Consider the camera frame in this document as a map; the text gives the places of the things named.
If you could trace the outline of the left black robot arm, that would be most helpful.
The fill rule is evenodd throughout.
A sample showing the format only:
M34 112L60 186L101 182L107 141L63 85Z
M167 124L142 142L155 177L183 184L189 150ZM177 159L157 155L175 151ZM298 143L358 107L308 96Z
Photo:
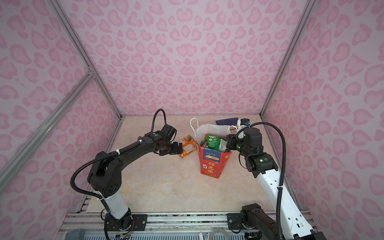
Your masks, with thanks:
M109 154L97 154L99 161L92 164L88 175L88 183L99 195L106 209L106 231L131 231L134 228L134 219L131 210L125 204L122 194L122 171L131 163L149 153L158 153L159 156L180 155L183 144L173 142L167 134L150 132L138 141Z

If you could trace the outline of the orange snack packet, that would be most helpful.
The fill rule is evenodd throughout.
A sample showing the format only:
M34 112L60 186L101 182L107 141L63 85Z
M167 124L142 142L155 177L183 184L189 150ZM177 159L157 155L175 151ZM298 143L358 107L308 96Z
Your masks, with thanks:
M180 139L180 143L183 145L183 151L180 154L182 159L198 149L197 143L190 135Z

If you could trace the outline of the red white paper bag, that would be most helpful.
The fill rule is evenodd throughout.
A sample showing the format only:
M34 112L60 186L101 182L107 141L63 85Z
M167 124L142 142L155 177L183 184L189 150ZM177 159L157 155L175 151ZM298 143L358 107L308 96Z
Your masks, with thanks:
M224 153L207 148L206 135L211 134L227 139L232 131L237 131L236 126L218 126L212 124L199 125L197 118L190 120L190 127L194 132L194 140L198 144L198 154L201 166L201 174L218 179L232 151L226 150Z

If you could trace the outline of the large green snack packet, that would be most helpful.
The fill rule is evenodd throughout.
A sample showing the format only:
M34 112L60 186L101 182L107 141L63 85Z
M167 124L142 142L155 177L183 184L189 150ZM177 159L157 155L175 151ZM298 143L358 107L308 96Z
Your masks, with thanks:
M225 138L214 136L211 134L206 135L207 148L224 153L227 150L228 141Z

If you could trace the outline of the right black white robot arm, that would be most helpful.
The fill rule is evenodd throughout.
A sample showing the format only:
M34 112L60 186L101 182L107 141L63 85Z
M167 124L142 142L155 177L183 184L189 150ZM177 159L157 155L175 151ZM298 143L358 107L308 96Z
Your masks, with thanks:
M281 184L284 178L271 155L263 153L261 137L246 134L238 139L229 135L228 150L237 150L245 158L247 170L261 184L276 211L272 219L258 204L242 207L241 228L256 229L269 240L324 240L305 219L287 188Z

